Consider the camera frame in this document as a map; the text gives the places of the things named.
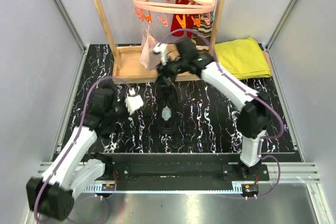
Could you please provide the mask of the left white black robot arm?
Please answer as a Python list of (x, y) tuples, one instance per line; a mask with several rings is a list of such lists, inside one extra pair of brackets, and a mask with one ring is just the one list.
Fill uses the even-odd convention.
[(99, 137), (108, 137), (119, 119), (127, 118), (142, 105), (133, 88), (118, 98), (112, 79), (101, 79), (90, 88), (79, 125), (66, 146), (42, 175), (31, 177), (26, 184), (28, 205), (37, 223), (44, 222), (42, 216), (64, 221), (77, 197), (94, 180), (114, 176), (112, 157), (100, 153), (92, 153), (79, 171), (76, 167)]

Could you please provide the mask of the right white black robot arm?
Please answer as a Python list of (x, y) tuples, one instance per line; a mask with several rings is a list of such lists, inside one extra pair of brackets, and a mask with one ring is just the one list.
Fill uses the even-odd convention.
[(270, 112), (264, 105), (266, 97), (248, 87), (225, 70), (208, 53), (201, 54), (189, 40), (175, 44), (178, 56), (172, 59), (169, 47), (158, 43), (152, 52), (159, 57), (156, 83), (169, 85), (178, 74), (189, 72), (212, 85), (240, 112), (237, 119), (237, 131), (242, 135), (242, 149), (238, 163), (239, 176), (250, 180), (257, 174), (261, 165), (261, 138), (266, 133)]

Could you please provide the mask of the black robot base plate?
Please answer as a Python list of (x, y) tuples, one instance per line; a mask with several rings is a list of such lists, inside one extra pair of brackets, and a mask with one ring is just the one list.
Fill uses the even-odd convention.
[(244, 168), (237, 154), (115, 154), (117, 192), (240, 191), (238, 182), (270, 180), (265, 164)]

